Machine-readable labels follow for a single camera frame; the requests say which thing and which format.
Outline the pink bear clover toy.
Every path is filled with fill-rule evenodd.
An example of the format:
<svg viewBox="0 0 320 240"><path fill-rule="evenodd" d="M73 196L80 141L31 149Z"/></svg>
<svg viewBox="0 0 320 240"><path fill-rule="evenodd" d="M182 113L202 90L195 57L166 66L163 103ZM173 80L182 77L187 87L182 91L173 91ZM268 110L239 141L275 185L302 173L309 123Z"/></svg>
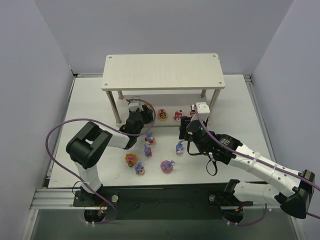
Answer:
<svg viewBox="0 0 320 240"><path fill-rule="evenodd" d="M166 121L168 119L168 113L166 112L166 110L164 108L161 108L158 110L157 118L160 121Z"/></svg>

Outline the purple bunny blue ears toy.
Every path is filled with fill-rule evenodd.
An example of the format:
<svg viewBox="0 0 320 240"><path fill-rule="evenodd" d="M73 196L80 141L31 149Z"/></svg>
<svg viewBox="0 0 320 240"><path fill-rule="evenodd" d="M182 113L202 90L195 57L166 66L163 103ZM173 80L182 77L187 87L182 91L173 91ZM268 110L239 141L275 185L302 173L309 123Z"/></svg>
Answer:
<svg viewBox="0 0 320 240"><path fill-rule="evenodd" d="M183 146L184 140L180 140L177 145L175 146L175 152L177 155L182 155L184 153L184 146Z"/></svg>

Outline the red white bear toy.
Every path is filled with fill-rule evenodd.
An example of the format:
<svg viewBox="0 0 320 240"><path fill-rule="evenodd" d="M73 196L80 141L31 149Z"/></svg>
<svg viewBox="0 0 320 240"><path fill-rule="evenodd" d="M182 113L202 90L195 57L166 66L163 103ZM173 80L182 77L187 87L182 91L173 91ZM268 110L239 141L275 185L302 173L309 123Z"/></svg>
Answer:
<svg viewBox="0 0 320 240"><path fill-rule="evenodd" d="M182 116L183 116L183 111L180 109L180 110L177 110L177 111L174 113L173 119L174 119L176 122L180 122Z"/></svg>

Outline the orange lion toy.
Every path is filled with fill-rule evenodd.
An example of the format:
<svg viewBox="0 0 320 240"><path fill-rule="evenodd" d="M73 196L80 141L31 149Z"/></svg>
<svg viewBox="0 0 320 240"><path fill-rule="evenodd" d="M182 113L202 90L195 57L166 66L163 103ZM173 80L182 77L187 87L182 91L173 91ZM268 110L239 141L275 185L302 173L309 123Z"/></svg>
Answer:
<svg viewBox="0 0 320 240"><path fill-rule="evenodd" d="M132 168L137 163L137 160L137 156L133 153L128 153L125 156L125 162L130 168Z"/></svg>

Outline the purple bunny pink cake toy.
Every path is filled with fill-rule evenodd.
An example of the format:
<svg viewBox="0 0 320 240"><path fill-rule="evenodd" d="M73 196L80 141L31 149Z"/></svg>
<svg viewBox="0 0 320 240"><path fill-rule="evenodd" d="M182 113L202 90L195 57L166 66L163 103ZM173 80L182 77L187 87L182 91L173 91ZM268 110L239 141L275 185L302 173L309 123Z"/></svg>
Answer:
<svg viewBox="0 0 320 240"><path fill-rule="evenodd" d="M164 160L161 162L160 164L160 168L161 170L166 173L166 174L169 174L173 171L173 164L175 164L176 162L171 160Z"/></svg>

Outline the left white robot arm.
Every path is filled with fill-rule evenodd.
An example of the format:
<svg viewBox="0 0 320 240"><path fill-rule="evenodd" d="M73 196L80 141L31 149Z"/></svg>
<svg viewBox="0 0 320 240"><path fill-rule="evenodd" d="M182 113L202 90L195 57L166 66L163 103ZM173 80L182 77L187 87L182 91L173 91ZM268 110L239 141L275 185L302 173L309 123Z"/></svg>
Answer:
<svg viewBox="0 0 320 240"><path fill-rule="evenodd" d="M103 184L98 175L97 163L107 147L128 150L136 142L145 125L154 122L154 109L146 104L136 111L129 111L128 118L119 131L103 130L96 123L87 122L69 141L66 152L75 163L79 176L84 183L80 190L82 195L91 200L102 194Z"/></svg>

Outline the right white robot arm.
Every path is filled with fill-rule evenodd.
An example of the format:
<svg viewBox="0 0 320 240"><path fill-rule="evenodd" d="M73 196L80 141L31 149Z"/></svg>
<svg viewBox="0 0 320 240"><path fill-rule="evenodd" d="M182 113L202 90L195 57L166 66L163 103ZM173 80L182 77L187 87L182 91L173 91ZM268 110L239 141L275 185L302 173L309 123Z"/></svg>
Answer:
<svg viewBox="0 0 320 240"><path fill-rule="evenodd" d="M238 139L227 134L215 134L205 122L183 116L179 139L194 143L197 155L204 155L213 164L221 162L242 169L263 183L231 179L224 193L239 202L253 202L280 206L288 215L305 219L315 190L315 174L310 170L297 171L279 165L258 153Z"/></svg>

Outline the wooden two-tier shelf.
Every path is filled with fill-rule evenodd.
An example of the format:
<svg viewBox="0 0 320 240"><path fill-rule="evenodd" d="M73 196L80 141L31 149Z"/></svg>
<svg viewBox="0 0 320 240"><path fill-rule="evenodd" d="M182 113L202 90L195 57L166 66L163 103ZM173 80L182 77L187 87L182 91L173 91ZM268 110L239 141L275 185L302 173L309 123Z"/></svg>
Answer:
<svg viewBox="0 0 320 240"><path fill-rule="evenodd" d="M124 99L124 91L213 90L210 107L226 86L216 53L114 54L104 64L101 88L109 98L116 124L121 120L113 92Z"/></svg>

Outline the purple bunny on red base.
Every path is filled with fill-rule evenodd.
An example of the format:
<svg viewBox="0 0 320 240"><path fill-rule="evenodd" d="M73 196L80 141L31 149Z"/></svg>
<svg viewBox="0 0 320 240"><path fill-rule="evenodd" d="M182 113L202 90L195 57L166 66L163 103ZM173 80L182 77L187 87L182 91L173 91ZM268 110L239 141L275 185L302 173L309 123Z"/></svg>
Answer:
<svg viewBox="0 0 320 240"><path fill-rule="evenodd" d="M146 137L145 137L144 141L148 145L153 145L156 142L156 140L155 140L155 138L153 136L153 133L151 131L146 133Z"/></svg>

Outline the purple bunny toy standing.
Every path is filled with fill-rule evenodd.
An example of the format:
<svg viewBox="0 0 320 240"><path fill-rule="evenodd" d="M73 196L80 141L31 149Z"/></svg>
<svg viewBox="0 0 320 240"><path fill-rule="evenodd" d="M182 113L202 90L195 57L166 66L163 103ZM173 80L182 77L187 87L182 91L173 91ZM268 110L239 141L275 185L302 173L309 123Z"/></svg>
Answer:
<svg viewBox="0 0 320 240"><path fill-rule="evenodd" d="M152 156L152 150L146 144L144 145L144 154L145 154L146 157L151 157Z"/></svg>

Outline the purple bunny with ball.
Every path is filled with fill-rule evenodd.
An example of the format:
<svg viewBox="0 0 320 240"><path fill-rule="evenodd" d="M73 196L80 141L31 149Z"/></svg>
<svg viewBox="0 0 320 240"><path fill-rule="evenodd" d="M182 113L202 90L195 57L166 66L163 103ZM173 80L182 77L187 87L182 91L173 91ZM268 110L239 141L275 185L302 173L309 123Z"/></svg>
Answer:
<svg viewBox="0 0 320 240"><path fill-rule="evenodd" d="M138 162L134 165L134 170L137 175L144 175L145 174L145 168L142 164L142 162Z"/></svg>

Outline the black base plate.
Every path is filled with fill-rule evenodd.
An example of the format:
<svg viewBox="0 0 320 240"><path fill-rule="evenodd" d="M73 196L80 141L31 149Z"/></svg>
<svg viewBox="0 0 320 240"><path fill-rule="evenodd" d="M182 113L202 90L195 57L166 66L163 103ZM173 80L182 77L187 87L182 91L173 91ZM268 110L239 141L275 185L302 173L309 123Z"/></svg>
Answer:
<svg viewBox="0 0 320 240"><path fill-rule="evenodd" d="M72 194L71 207L83 208L85 216L118 220L215 220L222 208L251 207L251 201L239 201L225 193L226 183L175 184L151 186L104 186L98 193L110 201L109 207L96 195L82 189Z"/></svg>

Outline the aluminium frame rail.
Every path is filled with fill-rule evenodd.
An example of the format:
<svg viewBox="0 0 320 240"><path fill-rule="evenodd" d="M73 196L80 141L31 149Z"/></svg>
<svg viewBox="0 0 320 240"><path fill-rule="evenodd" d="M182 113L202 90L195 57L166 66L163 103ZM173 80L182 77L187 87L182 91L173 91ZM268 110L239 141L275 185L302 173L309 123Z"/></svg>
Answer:
<svg viewBox="0 0 320 240"><path fill-rule="evenodd" d="M224 188L212 184L104 187L102 197L97 200L89 199L79 189L40 189L35 192L31 207L39 210L106 210L115 207L120 210L143 206L239 206L241 202L231 194L224 193Z"/></svg>

